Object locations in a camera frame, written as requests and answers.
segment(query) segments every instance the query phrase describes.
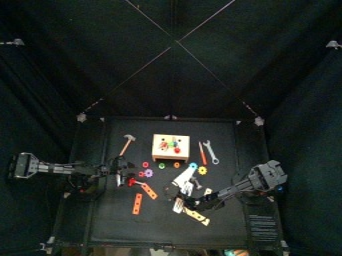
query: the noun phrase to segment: toy tool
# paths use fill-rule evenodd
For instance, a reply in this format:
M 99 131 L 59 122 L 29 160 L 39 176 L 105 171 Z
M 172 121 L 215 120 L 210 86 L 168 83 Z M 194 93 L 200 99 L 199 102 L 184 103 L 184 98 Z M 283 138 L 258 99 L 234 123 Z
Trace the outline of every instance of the toy tool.
M 200 144 L 200 142 L 198 142 L 198 144 L 199 144 L 202 162 L 203 162 L 203 165 L 207 165 L 207 158 L 206 158 L 206 154 L 204 154 L 204 151 L 203 151 L 203 148 L 202 148 L 202 144 Z

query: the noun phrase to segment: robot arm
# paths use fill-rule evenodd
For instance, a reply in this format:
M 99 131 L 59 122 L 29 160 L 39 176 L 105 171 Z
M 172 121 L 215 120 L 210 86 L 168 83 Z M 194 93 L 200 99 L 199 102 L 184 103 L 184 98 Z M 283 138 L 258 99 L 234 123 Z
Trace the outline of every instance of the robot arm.
M 199 198 L 188 197 L 180 192 L 177 192 L 176 197 L 183 199 L 184 207 L 200 212 L 207 209 L 218 209 L 223 207 L 224 201 L 231 199 L 234 195 L 240 192 L 271 191 L 275 186 L 283 184 L 286 180 L 287 175 L 282 170 L 279 162 L 271 160 L 266 164 L 252 167 L 247 178 L 231 187 Z

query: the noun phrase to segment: black enclosure wall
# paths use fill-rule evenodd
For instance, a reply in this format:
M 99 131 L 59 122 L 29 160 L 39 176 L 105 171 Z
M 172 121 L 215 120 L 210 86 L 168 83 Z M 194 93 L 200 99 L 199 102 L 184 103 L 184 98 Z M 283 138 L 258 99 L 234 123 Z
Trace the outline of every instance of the black enclosure wall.
M 330 52 L 267 122 L 270 154 L 288 172 L 280 202 L 298 254 L 340 255 L 342 55 Z
M 340 13 L 339 0 L 1 1 L 0 42 L 25 43 L 0 44 L 1 175 L 13 153 L 68 160 L 81 112 L 260 116 L 287 243 L 340 255 Z M 47 241 L 57 190 L 1 178 L 0 253 Z

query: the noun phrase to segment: wrench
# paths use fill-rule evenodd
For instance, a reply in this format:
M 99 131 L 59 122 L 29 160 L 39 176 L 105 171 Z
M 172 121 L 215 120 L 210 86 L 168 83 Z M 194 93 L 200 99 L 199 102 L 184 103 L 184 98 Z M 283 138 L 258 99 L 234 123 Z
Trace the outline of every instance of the wrench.
M 211 159 L 212 159 L 212 164 L 218 164 L 219 163 L 219 159 L 215 157 L 215 154 L 214 154 L 214 151 L 211 149 L 211 146 L 210 146 L 210 140 L 207 140 L 207 143 L 203 142 L 203 145 L 207 147 L 208 149 L 208 153 L 210 153 L 210 156 L 211 156 Z

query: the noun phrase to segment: orange toy piece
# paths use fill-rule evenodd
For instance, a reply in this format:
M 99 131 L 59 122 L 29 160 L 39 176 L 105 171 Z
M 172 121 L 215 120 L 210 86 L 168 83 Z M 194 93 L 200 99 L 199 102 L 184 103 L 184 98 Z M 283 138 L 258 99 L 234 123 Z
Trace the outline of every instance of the orange toy piece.
M 141 185 L 141 188 L 143 188 L 144 192 L 148 194 L 148 196 L 155 200 L 157 195 L 156 195 L 155 191 L 149 188 L 149 186 L 144 183 Z
M 132 214 L 135 215 L 139 215 L 140 213 L 141 200 L 143 200 L 143 194 L 136 193 L 135 202 L 133 202 L 133 211 L 132 211 Z

